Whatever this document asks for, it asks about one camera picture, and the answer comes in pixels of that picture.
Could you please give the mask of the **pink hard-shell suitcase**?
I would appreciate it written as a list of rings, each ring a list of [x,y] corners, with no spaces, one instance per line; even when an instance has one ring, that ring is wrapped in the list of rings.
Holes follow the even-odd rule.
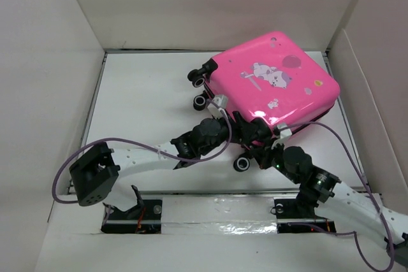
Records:
[[[326,115],[340,94],[339,84],[283,32],[270,32],[225,50],[187,75],[193,87],[203,87],[194,98],[228,97],[226,113],[239,111],[246,121],[262,118],[272,131],[264,144],[243,147],[243,158],[254,159],[250,149],[272,146],[277,124],[293,125],[297,133]]]

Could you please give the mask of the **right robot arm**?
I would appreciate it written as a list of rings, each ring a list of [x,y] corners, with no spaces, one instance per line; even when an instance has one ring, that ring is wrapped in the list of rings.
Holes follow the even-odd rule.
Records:
[[[299,185],[294,202],[297,214],[308,217],[313,213],[343,222],[407,267],[407,215],[356,192],[334,174],[314,165],[312,157],[300,147],[256,148],[253,156],[261,169],[273,167]]]

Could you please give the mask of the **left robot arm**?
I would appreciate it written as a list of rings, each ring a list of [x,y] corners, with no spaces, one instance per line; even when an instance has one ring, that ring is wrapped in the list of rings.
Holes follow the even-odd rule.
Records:
[[[136,186],[132,186],[135,198],[121,195],[115,186],[120,179],[154,170],[187,168],[214,159],[230,143],[250,147],[264,144],[271,137],[271,129],[260,118],[248,122],[237,111],[232,117],[223,111],[156,146],[123,138],[93,141],[80,149],[81,156],[69,167],[69,173],[80,206],[103,203],[133,219],[142,212],[142,199]]]

